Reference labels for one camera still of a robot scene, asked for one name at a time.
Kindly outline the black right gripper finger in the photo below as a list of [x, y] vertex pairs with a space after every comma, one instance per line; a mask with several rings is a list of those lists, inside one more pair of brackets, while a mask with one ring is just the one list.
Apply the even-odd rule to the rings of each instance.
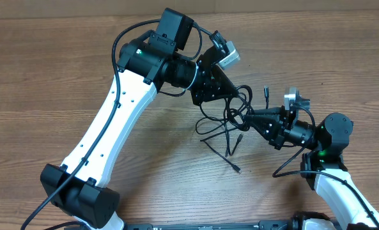
[[274, 140], [281, 130], [281, 123], [276, 115], [246, 115], [245, 121], [267, 141]]
[[273, 107], [269, 109], [258, 109], [248, 113], [249, 116], [277, 116], [282, 111], [281, 107]]

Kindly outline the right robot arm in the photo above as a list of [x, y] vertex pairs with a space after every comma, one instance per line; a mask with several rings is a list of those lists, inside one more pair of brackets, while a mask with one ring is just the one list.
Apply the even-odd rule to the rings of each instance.
[[289, 142], [300, 149], [290, 157], [302, 157], [300, 169], [292, 174], [305, 178], [329, 206], [342, 229], [379, 229], [379, 212], [354, 185], [344, 164], [343, 151], [350, 143], [353, 122], [334, 112], [322, 122], [300, 121], [298, 104], [248, 112], [244, 123], [254, 128], [275, 149]]

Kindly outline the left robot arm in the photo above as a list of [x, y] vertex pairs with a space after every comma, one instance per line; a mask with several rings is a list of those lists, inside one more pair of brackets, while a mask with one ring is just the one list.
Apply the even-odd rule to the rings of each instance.
[[48, 200], [73, 217], [65, 229], [123, 229], [116, 213], [120, 196], [109, 189], [112, 170], [136, 121], [165, 83], [189, 91], [195, 105], [231, 98], [236, 88], [224, 74], [239, 61], [233, 42], [208, 33], [212, 46], [193, 57], [181, 54], [190, 32], [206, 30], [170, 8], [157, 28], [112, 46], [114, 78], [97, 115], [80, 143], [61, 164], [48, 164], [40, 181]]

